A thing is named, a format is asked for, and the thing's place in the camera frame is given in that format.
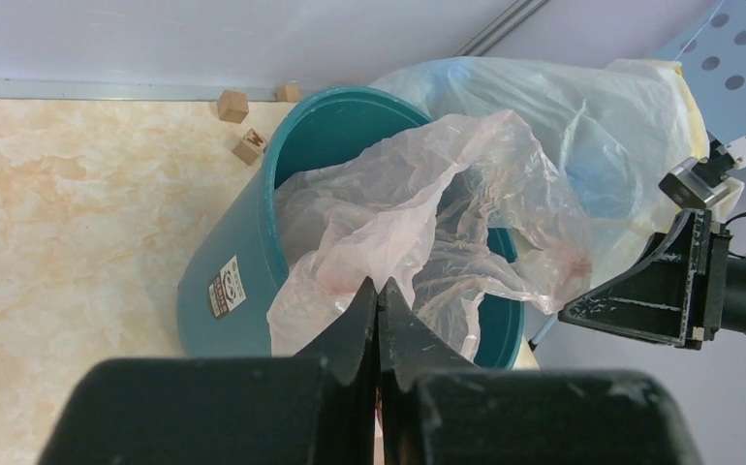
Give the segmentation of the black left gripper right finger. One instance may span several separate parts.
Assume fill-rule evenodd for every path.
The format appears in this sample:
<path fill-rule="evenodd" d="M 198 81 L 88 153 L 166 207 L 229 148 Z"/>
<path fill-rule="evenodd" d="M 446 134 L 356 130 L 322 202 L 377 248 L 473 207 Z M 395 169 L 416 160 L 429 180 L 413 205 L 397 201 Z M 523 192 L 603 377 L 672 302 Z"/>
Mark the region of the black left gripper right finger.
<path fill-rule="evenodd" d="M 476 366 L 410 309 L 379 295 L 380 391 L 388 464 L 699 464 L 683 415 L 631 370 Z"/>

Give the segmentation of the pink plastic trash bag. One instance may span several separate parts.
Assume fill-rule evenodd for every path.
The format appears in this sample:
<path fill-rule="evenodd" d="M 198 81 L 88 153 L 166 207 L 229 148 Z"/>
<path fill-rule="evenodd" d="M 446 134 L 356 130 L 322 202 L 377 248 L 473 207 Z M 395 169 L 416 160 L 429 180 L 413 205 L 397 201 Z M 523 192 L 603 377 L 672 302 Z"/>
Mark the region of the pink plastic trash bag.
<path fill-rule="evenodd" d="M 447 115 L 293 175 L 274 193 L 290 273 L 267 320 L 290 356 L 350 306 L 366 279 L 473 358 L 487 295 L 553 314 L 591 284 L 589 222 L 565 175 L 514 111 Z"/>

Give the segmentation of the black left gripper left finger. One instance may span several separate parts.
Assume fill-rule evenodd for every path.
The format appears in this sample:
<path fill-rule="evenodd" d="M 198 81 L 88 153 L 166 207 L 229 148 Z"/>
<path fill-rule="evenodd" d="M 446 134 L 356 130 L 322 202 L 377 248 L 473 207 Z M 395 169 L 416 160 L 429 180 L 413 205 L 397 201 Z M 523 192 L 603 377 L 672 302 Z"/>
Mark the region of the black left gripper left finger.
<path fill-rule="evenodd" d="M 44 464 L 370 464 L 371 280 L 288 357 L 114 358 L 74 388 Z"/>

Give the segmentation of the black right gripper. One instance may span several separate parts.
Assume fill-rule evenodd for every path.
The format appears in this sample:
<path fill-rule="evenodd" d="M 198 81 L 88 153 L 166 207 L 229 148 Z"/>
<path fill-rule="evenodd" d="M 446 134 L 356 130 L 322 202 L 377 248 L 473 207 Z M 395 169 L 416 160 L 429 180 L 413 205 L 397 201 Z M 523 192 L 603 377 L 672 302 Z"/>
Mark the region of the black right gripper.
<path fill-rule="evenodd" d="M 722 326 L 731 234 L 704 211 L 679 212 L 668 232 L 656 233 L 631 268 L 567 303 L 561 323 L 672 347 L 700 350 Z"/>

